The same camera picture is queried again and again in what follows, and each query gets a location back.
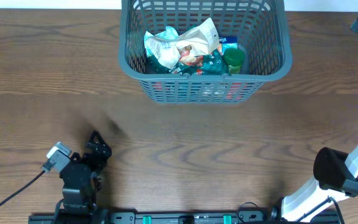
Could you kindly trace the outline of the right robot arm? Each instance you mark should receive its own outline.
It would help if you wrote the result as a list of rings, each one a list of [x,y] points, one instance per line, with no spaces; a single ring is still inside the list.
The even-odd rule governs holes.
[[[324,147],[313,176],[272,208],[270,220],[284,223],[344,223],[338,202],[358,196],[358,146],[346,153]]]

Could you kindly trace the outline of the green snack bag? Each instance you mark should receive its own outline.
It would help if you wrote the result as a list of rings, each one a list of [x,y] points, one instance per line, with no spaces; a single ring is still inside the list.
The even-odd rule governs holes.
[[[158,63],[155,56],[147,58],[147,62],[155,73],[188,74],[188,75],[224,75],[229,73],[229,68],[223,60],[222,55],[214,50],[209,55],[195,57],[194,62],[178,62],[172,69]]]

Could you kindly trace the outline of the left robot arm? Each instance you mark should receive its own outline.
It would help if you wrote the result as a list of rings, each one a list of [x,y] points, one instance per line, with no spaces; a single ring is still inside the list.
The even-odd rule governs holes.
[[[93,131],[85,148],[89,152],[82,155],[60,147],[62,153],[58,165],[59,176],[63,180],[63,199],[57,205],[57,211],[74,215],[89,215],[96,208],[96,194],[101,189],[99,175],[107,166],[112,155],[99,132]]]

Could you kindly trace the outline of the beige paper pouch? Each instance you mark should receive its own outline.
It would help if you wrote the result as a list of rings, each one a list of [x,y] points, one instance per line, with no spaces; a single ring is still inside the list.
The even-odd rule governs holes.
[[[173,40],[150,38],[153,56],[158,63],[172,69],[178,62],[194,62],[196,56],[209,55],[219,47],[219,35],[211,18]]]

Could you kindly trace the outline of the light teal small packet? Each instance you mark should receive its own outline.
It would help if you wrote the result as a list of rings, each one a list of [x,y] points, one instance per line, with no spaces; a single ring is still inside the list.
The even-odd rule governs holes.
[[[178,32],[175,28],[171,26],[166,26],[165,30],[162,32],[159,32],[158,34],[152,34],[149,31],[146,31],[144,34],[144,47],[147,57],[150,57],[153,55],[152,49],[154,48],[154,45],[150,38],[158,37],[164,40],[173,40],[178,37]]]

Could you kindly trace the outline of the green lid jar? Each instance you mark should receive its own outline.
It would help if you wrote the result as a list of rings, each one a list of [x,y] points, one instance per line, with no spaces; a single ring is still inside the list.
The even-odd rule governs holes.
[[[245,53],[240,49],[229,48],[224,51],[223,59],[231,74],[238,74],[244,63]]]

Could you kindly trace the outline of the blue tissue multipack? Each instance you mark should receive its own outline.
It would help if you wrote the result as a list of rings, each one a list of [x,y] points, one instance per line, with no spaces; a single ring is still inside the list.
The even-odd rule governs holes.
[[[218,52],[224,55],[227,49],[237,49],[237,37],[236,36],[222,36],[219,38]]]

